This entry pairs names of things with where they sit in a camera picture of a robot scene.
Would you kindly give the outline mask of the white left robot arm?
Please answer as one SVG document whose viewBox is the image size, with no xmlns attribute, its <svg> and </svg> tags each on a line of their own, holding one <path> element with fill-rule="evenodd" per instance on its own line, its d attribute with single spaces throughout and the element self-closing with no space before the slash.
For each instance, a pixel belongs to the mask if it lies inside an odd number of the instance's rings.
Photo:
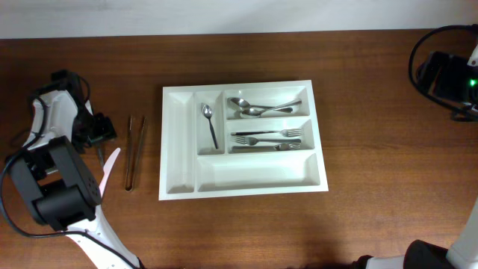
<svg viewBox="0 0 478 269">
<path fill-rule="evenodd" d="M 26 142 L 6 163 L 26 208 L 49 237 L 68 237 L 97 268 L 142 268 L 121 242 L 102 210 L 102 198 L 115 149 L 97 181 L 81 158 L 85 148 L 114 139 L 111 120 L 94 113 L 81 90 L 38 90 L 32 96 L 34 120 Z"/>
</svg>

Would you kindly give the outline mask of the steel tablespoon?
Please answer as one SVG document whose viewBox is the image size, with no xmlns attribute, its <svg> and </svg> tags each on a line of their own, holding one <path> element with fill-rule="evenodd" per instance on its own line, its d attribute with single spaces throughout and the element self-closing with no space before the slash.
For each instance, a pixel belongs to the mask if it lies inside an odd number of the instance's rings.
<svg viewBox="0 0 478 269">
<path fill-rule="evenodd" d="M 270 106 L 251 105 L 245 99 L 239 97 L 229 97 L 227 99 L 228 105 L 231 109 L 242 112 L 250 108 L 269 109 Z"/>
<path fill-rule="evenodd" d="M 301 99 L 295 99 L 291 102 L 285 103 L 283 105 L 278 105 L 276 107 L 272 108 L 249 108 L 247 110 L 244 110 L 240 112 L 240 117 L 241 118 L 259 118 L 261 117 L 264 113 L 269 112 L 269 111 L 278 111 L 282 113 L 291 113 L 293 111 L 293 107 L 297 105 L 301 105 L 302 100 Z"/>
</svg>

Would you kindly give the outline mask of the steel fork horizontal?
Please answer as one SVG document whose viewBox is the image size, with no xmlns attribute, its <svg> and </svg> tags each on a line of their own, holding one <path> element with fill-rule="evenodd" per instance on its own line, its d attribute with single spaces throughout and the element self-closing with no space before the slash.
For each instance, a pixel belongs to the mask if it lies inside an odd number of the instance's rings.
<svg viewBox="0 0 478 269">
<path fill-rule="evenodd" d="M 302 135 L 302 133 L 302 129 L 283 129 L 280 131 L 232 132 L 231 136 L 280 134 L 283 137 L 299 137 Z"/>
</svg>

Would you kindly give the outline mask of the steel fork slanted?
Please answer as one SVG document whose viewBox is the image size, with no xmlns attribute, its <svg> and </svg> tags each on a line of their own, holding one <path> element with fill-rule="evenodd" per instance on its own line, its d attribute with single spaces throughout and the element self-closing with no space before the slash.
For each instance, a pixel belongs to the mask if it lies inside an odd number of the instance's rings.
<svg viewBox="0 0 478 269">
<path fill-rule="evenodd" d="M 235 143 L 254 146 L 258 143 L 302 143 L 300 139 L 258 139 L 254 137 L 231 136 Z"/>
</svg>

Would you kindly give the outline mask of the long steel tongs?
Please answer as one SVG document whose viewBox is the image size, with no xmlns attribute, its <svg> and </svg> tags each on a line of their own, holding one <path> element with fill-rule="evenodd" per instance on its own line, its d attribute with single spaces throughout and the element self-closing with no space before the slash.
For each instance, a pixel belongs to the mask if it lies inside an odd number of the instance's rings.
<svg viewBox="0 0 478 269">
<path fill-rule="evenodd" d="M 140 165 L 141 154 L 143 151 L 144 138 L 146 133 L 146 117 L 142 116 L 140 122 L 139 138 L 137 144 L 133 141 L 133 117 L 128 118 L 128 128 L 126 136 L 126 171 L 125 171 L 125 190 L 131 192 L 134 190 L 135 179 L 138 167 Z"/>
</svg>

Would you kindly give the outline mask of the steel fork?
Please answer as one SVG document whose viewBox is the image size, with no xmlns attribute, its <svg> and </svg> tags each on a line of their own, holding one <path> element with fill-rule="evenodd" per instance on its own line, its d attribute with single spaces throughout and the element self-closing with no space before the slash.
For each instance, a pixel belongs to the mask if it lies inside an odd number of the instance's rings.
<svg viewBox="0 0 478 269">
<path fill-rule="evenodd" d="M 272 152 L 300 149 L 300 143 L 281 143 L 275 146 L 233 146 L 233 152 Z"/>
</svg>

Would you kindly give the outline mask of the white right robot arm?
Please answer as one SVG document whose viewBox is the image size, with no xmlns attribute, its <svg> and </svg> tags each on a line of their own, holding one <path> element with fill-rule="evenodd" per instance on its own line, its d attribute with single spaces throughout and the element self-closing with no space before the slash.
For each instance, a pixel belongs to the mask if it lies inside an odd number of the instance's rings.
<svg viewBox="0 0 478 269">
<path fill-rule="evenodd" d="M 431 30 L 413 46 L 408 61 L 411 85 L 420 95 L 447 109 L 450 119 L 458 123 L 477 122 L 477 50 L 467 57 L 447 52 L 430 52 L 427 59 L 414 67 L 415 55 L 430 37 L 447 31 L 466 31 L 477 35 L 477 25 L 446 25 Z M 450 247 L 440 247 L 415 240 L 401 256 L 361 256 L 351 268 L 465 268 L 477 267 L 477 203 Z"/>
</svg>

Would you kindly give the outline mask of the small steel teaspoon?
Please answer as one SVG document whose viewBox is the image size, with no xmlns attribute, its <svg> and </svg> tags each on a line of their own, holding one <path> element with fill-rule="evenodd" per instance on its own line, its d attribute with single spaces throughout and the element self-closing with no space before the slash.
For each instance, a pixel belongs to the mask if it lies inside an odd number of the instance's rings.
<svg viewBox="0 0 478 269">
<path fill-rule="evenodd" d="M 213 127 L 213 124 L 212 124 L 212 116 L 213 116 L 212 108 L 209 105 L 207 105 L 205 103 L 202 103 L 201 112 L 202 112 L 202 115 L 208 120 L 209 129 L 210 129 L 211 137 L 212 137 L 212 140 L 213 140 L 213 143 L 214 143 L 214 147 L 216 149 L 219 149 L 218 142 L 217 142 L 217 137 L 216 137 L 215 130 L 214 130 L 214 127 Z"/>
<path fill-rule="evenodd" d="M 101 144 L 97 144 L 97 145 L 96 145 L 96 154 L 97 154 L 97 156 L 98 156 L 98 160 L 99 160 L 100 166 L 101 166 L 101 167 L 104 167 L 104 165 L 105 165 L 105 157 L 104 157 L 103 145 L 101 145 Z"/>
</svg>

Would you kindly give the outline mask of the white plastic knife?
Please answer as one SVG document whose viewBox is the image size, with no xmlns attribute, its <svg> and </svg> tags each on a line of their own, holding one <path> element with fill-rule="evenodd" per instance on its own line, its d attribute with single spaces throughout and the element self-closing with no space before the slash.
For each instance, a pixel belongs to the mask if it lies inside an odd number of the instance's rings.
<svg viewBox="0 0 478 269">
<path fill-rule="evenodd" d="M 100 197 L 103 197 L 104 194 L 105 194 L 105 189 L 106 189 L 106 186 L 107 186 L 107 183 L 108 183 L 108 179 L 109 179 L 109 176 L 111 174 L 111 171 L 114 167 L 114 164 L 116 162 L 116 159 L 118 157 L 118 155 L 120 154 L 121 152 L 121 149 L 120 148 L 116 148 L 112 153 L 111 155 L 108 157 L 107 161 L 105 162 L 105 165 L 103 167 L 103 177 L 102 177 L 102 180 L 99 184 L 99 193 L 100 193 Z"/>
</svg>

